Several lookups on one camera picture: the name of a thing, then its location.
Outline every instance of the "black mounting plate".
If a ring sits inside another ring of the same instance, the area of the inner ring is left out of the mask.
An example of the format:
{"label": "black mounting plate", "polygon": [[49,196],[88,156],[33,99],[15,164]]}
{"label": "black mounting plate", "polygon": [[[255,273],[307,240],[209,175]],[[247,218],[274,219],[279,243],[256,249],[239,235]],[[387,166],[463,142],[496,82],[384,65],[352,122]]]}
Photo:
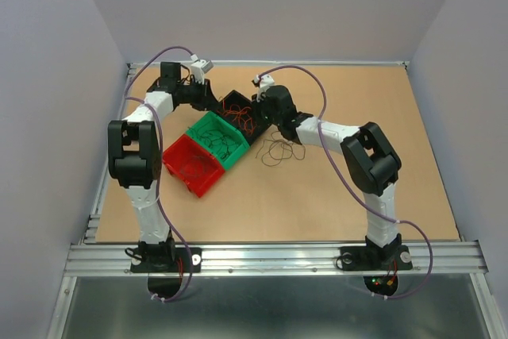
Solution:
{"label": "black mounting plate", "polygon": [[409,249],[405,245],[399,245],[394,255],[383,262],[377,262],[372,259],[372,250],[367,246],[341,246],[339,248],[341,255],[337,258],[337,262],[341,262],[341,270],[344,272],[370,272],[370,271],[386,271],[391,267],[393,271],[394,261],[397,263],[397,270],[411,270],[413,263],[404,262],[401,259],[401,253],[407,252]]}
{"label": "black mounting plate", "polygon": [[[183,272],[188,273],[191,269],[192,263],[189,259],[189,256],[187,254],[187,250],[185,248],[176,248],[175,249],[176,254],[175,258],[181,258],[182,264],[183,264]],[[133,250],[134,254],[137,253],[137,248]],[[194,254],[198,254],[200,257],[202,255],[202,249],[201,248],[190,248],[190,252]],[[148,261],[143,261],[138,265],[130,264],[130,271],[132,273],[175,273],[178,275],[179,269],[178,264],[174,262],[173,264],[170,264],[168,262],[164,263],[153,263]],[[201,272],[201,262],[197,265],[194,265],[192,268],[193,273],[200,273]]]}

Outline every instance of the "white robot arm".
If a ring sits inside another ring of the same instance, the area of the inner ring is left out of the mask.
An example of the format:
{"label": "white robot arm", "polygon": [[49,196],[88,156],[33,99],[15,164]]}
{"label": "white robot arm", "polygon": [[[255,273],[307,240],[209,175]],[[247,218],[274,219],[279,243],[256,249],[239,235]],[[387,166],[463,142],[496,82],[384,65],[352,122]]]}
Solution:
{"label": "white robot arm", "polygon": [[[144,102],[123,120],[108,125],[110,175],[125,188],[140,226],[138,248],[130,254],[135,265],[169,264],[174,260],[171,229],[157,200],[162,148],[157,141],[155,122],[161,123],[183,103],[196,110],[210,110],[217,105],[210,81],[205,78],[213,64],[195,55],[192,59],[190,83],[182,80],[179,63],[162,63],[160,77],[147,90]],[[146,266],[140,266],[140,272],[145,269]]]}
{"label": "white robot arm", "polygon": [[[276,125],[289,141],[322,147],[318,118],[297,111],[286,87],[275,85],[270,75],[257,76],[252,82],[258,87],[257,94],[252,96],[252,108],[259,121]],[[368,208],[366,246],[341,248],[341,257],[345,259],[343,269],[388,268],[394,260],[398,261],[400,252],[406,251],[394,210],[395,182],[401,161],[376,123],[346,126],[321,121],[321,132],[327,149],[344,156]]]}

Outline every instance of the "green bin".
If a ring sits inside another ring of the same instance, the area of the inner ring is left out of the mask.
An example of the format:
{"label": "green bin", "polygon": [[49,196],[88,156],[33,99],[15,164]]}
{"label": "green bin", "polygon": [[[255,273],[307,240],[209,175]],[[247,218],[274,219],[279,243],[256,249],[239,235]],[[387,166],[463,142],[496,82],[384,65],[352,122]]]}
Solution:
{"label": "green bin", "polygon": [[211,111],[190,127],[186,135],[210,152],[229,170],[250,147],[240,130]]}

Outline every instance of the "cable connector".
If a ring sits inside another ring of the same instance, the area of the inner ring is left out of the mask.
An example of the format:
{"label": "cable connector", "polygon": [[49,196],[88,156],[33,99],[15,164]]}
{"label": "cable connector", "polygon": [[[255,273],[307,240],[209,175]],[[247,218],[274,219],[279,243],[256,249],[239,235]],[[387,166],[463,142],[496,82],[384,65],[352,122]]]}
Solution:
{"label": "cable connector", "polygon": [[273,87],[275,85],[275,80],[270,75],[264,75],[263,77],[257,75],[254,77],[252,83],[258,88],[256,100],[260,101],[262,93],[267,91],[269,87]]}
{"label": "cable connector", "polygon": [[192,55],[192,64],[190,65],[190,73],[193,75],[197,83],[205,83],[205,74],[214,67],[211,60],[200,60],[196,55]]}

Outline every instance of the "red plastic crate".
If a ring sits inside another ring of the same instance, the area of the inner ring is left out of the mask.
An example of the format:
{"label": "red plastic crate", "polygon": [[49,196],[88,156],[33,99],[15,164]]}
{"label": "red plastic crate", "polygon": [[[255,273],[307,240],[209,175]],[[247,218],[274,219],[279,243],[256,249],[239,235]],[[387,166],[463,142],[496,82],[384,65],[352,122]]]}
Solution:
{"label": "red plastic crate", "polygon": [[185,134],[164,151],[162,161],[169,173],[181,179],[199,198],[225,172],[212,154]]}

